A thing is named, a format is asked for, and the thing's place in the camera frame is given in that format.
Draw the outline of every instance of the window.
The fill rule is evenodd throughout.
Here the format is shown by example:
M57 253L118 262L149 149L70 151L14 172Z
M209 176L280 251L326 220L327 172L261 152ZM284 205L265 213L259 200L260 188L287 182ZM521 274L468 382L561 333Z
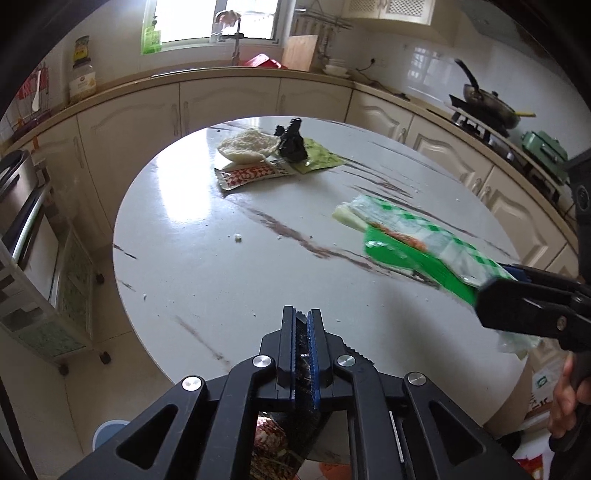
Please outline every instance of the window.
M147 21L156 16L164 47L224 41L220 35L236 33L238 24L221 28L215 16L223 10L242 15L240 32L245 38L277 43L282 0L152 0Z

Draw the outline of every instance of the green packaging bag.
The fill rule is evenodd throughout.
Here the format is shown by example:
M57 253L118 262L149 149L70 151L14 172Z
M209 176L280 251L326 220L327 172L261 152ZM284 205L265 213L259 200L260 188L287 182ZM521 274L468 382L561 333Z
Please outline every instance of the green packaging bag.
M319 170L321 168L338 167L345 163L336 153L332 153L311 138L304 139L304 146L308 152L308 159L299 163L290 164L300 173L308 173L309 171Z

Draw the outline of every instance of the green checkered pattern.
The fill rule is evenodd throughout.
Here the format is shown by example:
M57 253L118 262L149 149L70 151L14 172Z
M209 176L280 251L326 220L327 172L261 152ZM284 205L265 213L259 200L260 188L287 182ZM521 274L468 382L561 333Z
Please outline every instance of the green checkered pattern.
M378 222L388 229L412 236L427 245L428 253L440 259L464 283L479 287L492 277L513 278L476 247L426 218L376 197L361 195L347 207L365 222Z

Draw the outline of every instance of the round table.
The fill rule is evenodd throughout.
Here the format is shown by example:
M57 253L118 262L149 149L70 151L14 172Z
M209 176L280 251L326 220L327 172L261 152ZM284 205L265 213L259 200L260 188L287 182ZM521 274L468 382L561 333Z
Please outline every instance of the round table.
M249 118L197 131L160 152L129 187L115 225L121 300L162 371L225 375L281 326L284 305L322 311L328 332L386 374L420 371L476 422L508 398L524 364L450 294L368 260L362 233L332 219L371 194L420 212L499 262L517 253L483 203L443 168L382 135L304 118L301 133L348 159L306 175L230 192L213 167L220 141L247 127L273 133L289 117ZM235 234L242 236L235 241ZM343 416L313 456L347 461Z

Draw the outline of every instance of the white plate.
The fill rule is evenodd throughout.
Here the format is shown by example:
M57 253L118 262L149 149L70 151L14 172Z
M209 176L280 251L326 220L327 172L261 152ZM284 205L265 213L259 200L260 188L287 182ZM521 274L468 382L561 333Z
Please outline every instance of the white plate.
M331 77L338 77L341 79L348 79L351 75L345 73L344 75L337 75L336 73L327 72L326 69L322 70L325 74L330 75Z

